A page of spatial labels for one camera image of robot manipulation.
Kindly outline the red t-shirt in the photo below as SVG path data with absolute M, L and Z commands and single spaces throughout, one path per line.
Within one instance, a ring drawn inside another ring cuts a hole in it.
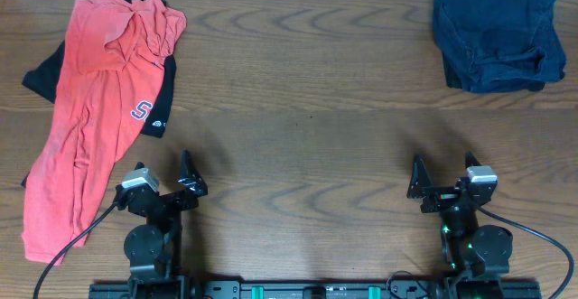
M 139 136 L 186 28 L 162 0 L 76 0 L 65 35 L 51 131 L 25 184 L 23 248 L 58 253 L 95 219 L 114 164 Z

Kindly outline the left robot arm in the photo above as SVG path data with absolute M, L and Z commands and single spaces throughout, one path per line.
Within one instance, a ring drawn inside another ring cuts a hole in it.
M 145 218 L 126 236 L 124 252 L 130 262 L 130 298 L 202 298 L 200 282 L 182 273 L 182 213 L 199 205 L 207 183 L 191 154 L 182 152 L 178 183 L 183 189 L 159 193 L 153 172 L 139 163 L 116 187 L 119 210 Z

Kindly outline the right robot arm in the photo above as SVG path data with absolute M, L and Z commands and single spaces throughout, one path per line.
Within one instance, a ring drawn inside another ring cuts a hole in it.
M 422 201 L 422 213 L 439 215 L 443 259 L 452 268 L 432 288 L 432 296 L 503 298 L 501 277 L 509 272 L 513 236 L 496 225 L 481 226 L 477 219 L 498 186 L 498 176 L 470 152 L 465 168 L 466 175 L 453 186 L 436 186 L 423 157 L 413 159 L 407 197 Z

